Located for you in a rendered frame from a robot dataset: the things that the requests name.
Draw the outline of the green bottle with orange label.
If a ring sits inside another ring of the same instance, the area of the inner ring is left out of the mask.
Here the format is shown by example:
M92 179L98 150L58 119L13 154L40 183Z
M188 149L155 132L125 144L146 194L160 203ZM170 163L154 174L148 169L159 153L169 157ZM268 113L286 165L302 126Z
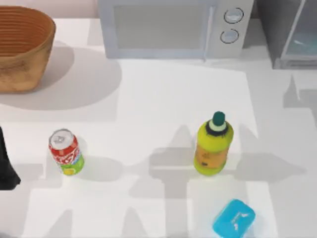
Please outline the green bottle with orange label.
M225 113L217 111L197 132L194 155L195 169L205 175L218 174L225 166L234 130L226 121Z

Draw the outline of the pale microwave oven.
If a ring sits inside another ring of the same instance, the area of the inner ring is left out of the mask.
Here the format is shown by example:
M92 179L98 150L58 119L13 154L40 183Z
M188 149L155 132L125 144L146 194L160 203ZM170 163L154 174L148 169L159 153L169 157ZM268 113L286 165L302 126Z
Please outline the pale microwave oven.
M98 0L104 47L111 59L203 60L209 8L213 21L207 60L238 57L242 51L254 0ZM241 8L243 19L228 24L228 9ZM220 40L235 29L239 39Z

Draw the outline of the red and green can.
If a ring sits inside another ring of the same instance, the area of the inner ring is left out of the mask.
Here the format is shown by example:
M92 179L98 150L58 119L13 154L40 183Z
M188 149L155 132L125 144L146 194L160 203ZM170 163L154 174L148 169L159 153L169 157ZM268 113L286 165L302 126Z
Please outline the red and green can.
M49 150L64 175L76 175L83 169L84 158L77 137L70 130L54 131L49 137Z

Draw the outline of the round microwave knob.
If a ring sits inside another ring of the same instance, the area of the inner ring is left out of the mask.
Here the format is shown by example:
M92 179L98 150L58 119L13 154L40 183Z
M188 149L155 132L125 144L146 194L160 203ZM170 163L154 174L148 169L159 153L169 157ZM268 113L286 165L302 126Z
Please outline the round microwave knob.
M239 32L235 29L229 29L226 31L223 31L220 35L220 40L224 44L232 44L236 42L239 39Z
M224 20L228 24L236 24L244 17L244 12L241 8L235 7L228 9L224 14Z

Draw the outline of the light blue box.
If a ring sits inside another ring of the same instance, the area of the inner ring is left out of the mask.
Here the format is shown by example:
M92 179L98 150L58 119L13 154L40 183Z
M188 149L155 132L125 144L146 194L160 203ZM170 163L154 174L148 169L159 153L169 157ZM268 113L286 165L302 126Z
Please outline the light blue box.
M217 215L212 229L221 238L243 238L255 218L251 207L239 199L232 199Z

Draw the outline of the brown woven basket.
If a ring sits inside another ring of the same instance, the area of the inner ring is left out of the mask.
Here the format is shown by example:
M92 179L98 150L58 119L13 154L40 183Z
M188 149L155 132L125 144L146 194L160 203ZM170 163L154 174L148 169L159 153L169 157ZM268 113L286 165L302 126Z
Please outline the brown woven basket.
M56 24L47 14L0 5L0 93L34 90L47 67Z

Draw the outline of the grey cabinet with dark inside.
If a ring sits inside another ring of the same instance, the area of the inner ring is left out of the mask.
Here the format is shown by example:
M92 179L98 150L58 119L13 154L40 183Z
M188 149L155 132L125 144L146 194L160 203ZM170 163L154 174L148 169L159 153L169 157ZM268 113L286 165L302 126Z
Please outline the grey cabinet with dark inside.
M274 69L317 69L317 0L257 0Z

